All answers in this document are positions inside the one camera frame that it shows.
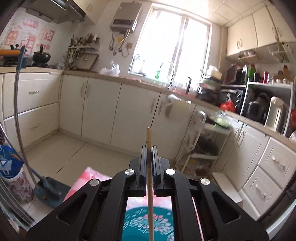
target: baseboard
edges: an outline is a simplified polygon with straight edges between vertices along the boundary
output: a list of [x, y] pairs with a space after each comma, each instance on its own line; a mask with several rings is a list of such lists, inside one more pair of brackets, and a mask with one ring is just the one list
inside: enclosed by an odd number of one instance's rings
[[38, 145], [40, 142], [42, 142], [45, 139], [49, 138], [50, 136], [52, 136], [53, 134], [57, 133], [58, 131], [59, 131], [59, 129], [55, 129], [55, 130], [49, 132], [48, 134], [46, 134], [45, 136], [39, 138], [38, 140], [32, 142], [30, 145], [28, 145], [27, 147], [24, 148], [25, 152], [27, 152], [28, 150], [32, 149], [34, 146]]
[[86, 138], [86, 137], [79, 136], [77, 134], [73, 134], [73, 133], [71, 133], [69, 131], [66, 131], [64, 129], [61, 129], [61, 128], [59, 129], [59, 131], [61, 133], [65, 134], [65, 135], [67, 135], [67, 136], [73, 137], [75, 139], [78, 139], [78, 140], [81, 140], [81, 141], [84, 141], [84, 142], [91, 143], [91, 144], [99, 146], [99, 147], [109, 149], [109, 150], [112, 150], [112, 151], [116, 151], [116, 152], [119, 152], [119, 153], [131, 155], [131, 156], [134, 156], [134, 157], [140, 157], [142, 155], [140, 152], [136, 153], [136, 152], [128, 151], [128, 150], [121, 149], [121, 148], [118, 148], [118, 147], [114, 147], [114, 146], [111, 146], [111, 145], [107, 145], [107, 144], [104, 144], [104, 143], [101, 143], [101, 142], [98, 142], [98, 141], [94, 141], [94, 140]]

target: window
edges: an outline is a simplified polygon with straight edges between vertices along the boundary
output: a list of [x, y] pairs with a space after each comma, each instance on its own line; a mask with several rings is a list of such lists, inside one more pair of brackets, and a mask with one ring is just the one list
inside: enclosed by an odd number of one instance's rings
[[143, 29], [134, 54], [130, 73], [151, 80], [170, 83], [173, 74], [169, 62], [175, 66], [173, 85], [186, 88], [188, 76], [191, 87], [197, 88], [205, 63], [209, 25], [185, 15], [153, 9]]

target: silver screw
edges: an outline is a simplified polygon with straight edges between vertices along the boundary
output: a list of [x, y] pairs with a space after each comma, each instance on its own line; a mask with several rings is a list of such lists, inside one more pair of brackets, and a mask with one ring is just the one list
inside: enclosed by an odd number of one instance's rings
[[90, 184], [91, 186], [98, 186], [99, 183], [100, 183], [100, 181], [97, 180], [97, 179], [92, 179], [92, 180], [89, 181], [89, 184]]
[[176, 171], [174, 169], [169, 168], [169, 169], [165, 170], [165, 173], [168, 175], [174, 175], [176, 173]]
[[203, 185], [209, 185], [209, 184], [210, 184], [210, 180], [207, 179], [207, 178], [203, 178], [203, 179], [201, 179], [200, 182], [201, 182]]
[[134, 174], [135, 171], [133, 169], [126, 169], [126, 171], [124, 173], [130, 176], [130, 175]]

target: blue trash bag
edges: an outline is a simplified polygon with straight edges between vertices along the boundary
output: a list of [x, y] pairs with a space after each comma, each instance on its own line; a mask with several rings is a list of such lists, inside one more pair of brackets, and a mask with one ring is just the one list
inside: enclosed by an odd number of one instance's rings
[[23, 161], [16, 151], [8, 145], [0, 146], [0, 175], [4, 178], [13, 178], [19, 174]]

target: water heater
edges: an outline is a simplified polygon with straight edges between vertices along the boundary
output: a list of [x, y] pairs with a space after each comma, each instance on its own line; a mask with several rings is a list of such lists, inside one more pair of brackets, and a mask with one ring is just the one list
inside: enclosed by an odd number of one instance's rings
[[142, 4], [138, 2], [122, 2], [114, 15], [110, 28], [114, 32], [134, 32], [137, 20], [142, 10]]

